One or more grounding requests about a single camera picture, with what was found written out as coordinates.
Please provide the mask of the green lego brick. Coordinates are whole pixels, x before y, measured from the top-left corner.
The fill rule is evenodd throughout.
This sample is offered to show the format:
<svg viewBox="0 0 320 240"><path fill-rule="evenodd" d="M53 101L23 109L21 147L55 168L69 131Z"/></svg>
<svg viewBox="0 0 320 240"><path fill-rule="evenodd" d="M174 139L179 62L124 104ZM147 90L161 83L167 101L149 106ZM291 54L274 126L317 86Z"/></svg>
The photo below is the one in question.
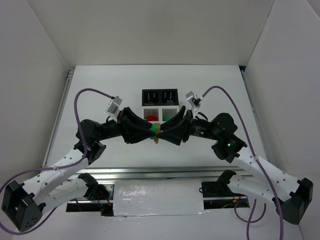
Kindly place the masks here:
<svg viewBox="0 0 320 240"><path fill-rule="evenodd" d="M162 120L163 120L164 122L170 120L171 118L172 118L171 115L163 115L163 116L162 116Z"/></svg>

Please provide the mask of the red ridged lego brick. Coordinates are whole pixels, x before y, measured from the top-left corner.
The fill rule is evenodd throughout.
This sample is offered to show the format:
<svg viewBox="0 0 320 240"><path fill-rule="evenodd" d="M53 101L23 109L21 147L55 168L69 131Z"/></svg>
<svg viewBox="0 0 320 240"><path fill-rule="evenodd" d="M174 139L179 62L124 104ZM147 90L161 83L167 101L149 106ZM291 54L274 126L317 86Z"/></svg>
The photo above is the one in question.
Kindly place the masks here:
<svg viewBox="0 0 320 240"><path fill-rule="evenodd" d="M157 116L154 116L154 115L148 115L148 116L146 117L146 120L147 120L148 122L157 122L157 121L159 120L159 118L158 118Z"/></svg>

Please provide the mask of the green lego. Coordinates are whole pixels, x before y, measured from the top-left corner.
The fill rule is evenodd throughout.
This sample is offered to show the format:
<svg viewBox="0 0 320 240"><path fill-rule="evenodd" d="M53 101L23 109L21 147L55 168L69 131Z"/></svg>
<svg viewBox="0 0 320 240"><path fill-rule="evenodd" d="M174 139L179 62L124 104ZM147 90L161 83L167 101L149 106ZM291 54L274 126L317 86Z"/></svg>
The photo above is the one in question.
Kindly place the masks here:
<svg viewBox="0 0 320 240"><path fill-rule="evenodd" d="M158 133L161 131L161 124L153 123L149 130L154 133L150 138L156 142L158 140Z"/></svg>

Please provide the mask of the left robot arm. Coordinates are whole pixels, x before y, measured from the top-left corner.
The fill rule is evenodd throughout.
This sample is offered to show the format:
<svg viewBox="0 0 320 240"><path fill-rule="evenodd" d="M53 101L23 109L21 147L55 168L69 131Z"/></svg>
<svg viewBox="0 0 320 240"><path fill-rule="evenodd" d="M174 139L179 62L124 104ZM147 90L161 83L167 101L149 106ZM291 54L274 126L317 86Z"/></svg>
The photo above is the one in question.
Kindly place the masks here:
<svg viewBox="0 0 320 240"><path fill-rule="evenodd" d="M44 223L44 214L51 215L69 200L108 196L108 191L88 173L69 180L100 158L106 149L103 140L123 137L125 143L136 144L157 135L150 122L128 107L105 123L84 119L77 125L78 142L60 160L49 167L17 173L0 188L4 193L1 209L17 229L12 235L33 232Z"/></svg>

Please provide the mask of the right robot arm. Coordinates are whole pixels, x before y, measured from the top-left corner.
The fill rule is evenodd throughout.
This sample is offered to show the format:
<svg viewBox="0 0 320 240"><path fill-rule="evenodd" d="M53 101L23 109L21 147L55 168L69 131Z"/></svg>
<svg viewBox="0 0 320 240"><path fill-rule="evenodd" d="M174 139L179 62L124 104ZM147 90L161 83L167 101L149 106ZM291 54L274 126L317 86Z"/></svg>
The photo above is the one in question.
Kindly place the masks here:
<svg viewBox="0 0 320 240"><path fill-rule="evenodd" d="M256 197L275 205L275 210L290 224L298 225L310 205L314 184L307 178L291 176L260 156L254 156L248 145L235 135L238 127L228 113L218 114L212 121L193 118L191 110L182 108L160 127L158 138L175 145L190 136L214 140L212 150L218 159L254 176L260 182L227 171L222 182L233 193Z"/></svg>

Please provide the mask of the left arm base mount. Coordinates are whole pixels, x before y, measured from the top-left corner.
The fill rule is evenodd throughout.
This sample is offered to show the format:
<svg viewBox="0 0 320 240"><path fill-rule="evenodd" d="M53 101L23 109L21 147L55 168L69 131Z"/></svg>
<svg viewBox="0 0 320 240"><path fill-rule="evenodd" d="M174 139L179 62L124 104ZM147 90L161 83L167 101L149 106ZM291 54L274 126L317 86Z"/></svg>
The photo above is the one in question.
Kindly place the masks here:
<svg viewBox="0 0 320 240"><path fill-rule="evenodd" d="M99 209L102 209L104 206L102 201L106 201L106 206L112 205L110 202L110 192L104 185L98 183L87 183L86 187L87 190L83 197L90 201L96 201Z"/></svg>

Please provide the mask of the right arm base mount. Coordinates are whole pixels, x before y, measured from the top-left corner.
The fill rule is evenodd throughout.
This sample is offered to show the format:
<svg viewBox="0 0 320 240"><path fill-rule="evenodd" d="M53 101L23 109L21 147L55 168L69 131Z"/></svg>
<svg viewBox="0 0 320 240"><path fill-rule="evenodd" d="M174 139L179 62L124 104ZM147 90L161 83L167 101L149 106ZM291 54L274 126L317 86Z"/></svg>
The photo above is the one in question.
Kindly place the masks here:
<svg viewBox="0 0 320 240"><path fill-rule="evenodd" d="M232 209L238 202L238 208L249 207L245 195L234 193L226 185L217 181L203 181L198 191L203 196L205 210Z"/></svg>

